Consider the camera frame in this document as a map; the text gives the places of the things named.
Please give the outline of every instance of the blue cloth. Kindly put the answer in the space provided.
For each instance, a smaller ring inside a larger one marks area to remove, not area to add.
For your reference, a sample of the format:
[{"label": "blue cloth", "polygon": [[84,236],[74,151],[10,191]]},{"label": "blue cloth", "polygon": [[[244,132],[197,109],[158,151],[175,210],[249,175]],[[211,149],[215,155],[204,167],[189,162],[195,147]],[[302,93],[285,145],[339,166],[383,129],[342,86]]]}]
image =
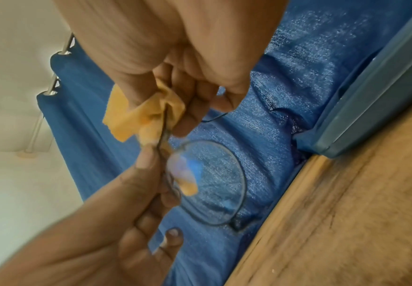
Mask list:
[{"label": "blue cloth", "polygon": [[[347,76],[411,16],[412,0],[292,0],[240,107],[189,135],[236,154],[248,182],[245,203],[233,227],[203,225],[181,208],[166,216],[150,248],[174,226],[185,244],[165,285],[224,284],[307,157],[292,134],[311,129]],[[85,200],[130,167],[139,146],[135,138],[118,142],[102,124],[113,83],[80,45],[71,52],[52,57],[61,86],[38,103]]]}]

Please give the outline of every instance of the fingernail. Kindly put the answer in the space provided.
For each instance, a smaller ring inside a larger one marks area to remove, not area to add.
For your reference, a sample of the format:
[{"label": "fingernail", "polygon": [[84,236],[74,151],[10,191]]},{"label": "fingernail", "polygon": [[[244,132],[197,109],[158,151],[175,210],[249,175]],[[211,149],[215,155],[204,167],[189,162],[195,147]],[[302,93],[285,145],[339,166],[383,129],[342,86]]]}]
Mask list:
[{"label": "fingernail", "polygon": [[140,155],[138,155],[135,167],[137,169],[149,169],[154,164],[155,159],[155,150],[151,146],[143,147],[143,149],[140,152]]},{"label": "fingernail", "polygon": [[177,229],[170,229],[168,231],[168,233],[172,236],[172,237],[177,237],[179,235],[179,231]]}]

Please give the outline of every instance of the curtain rod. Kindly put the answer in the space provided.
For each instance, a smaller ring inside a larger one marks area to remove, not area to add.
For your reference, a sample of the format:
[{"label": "curtain rod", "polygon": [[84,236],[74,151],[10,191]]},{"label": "curtain rod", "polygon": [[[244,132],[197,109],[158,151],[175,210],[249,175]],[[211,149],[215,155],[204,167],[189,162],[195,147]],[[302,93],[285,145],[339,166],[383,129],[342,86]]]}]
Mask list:
[{"label": "curtain rod", "polygon": [[[69,35],[69,38],[66,41],[65,45],[63,46],[63,49],[61,50],[61,52],[59,52],[59,54],[62,54],[62,55],[66,54],[66,52],[68,51],[68,49],[70,48],[70,46],[73,42],[73,39],[74,39],[74,34],[71,33]],[[55,94],[54,89],[57,85],[57,82],[58,82],[58,77],[54,73],[54,75],[52,76],[52,79],[50,81],[50,85],[49,85],[47,91],[43,93],[43,95],[45,95],[45,96],[54,95]],[[30,139],[30,141],[27,145],[27,148],[25,148],[24,153],[32,154],[34,152],[36,139],[38,138],[38,135],[40,133],[41,125],[42,125],[43,121],[44,121],[44,115],[40,111],[40,114],[38,115],[38,120],[36,121],[35,126],[33,128],[32,137],[31,137],[31,139]]]}]

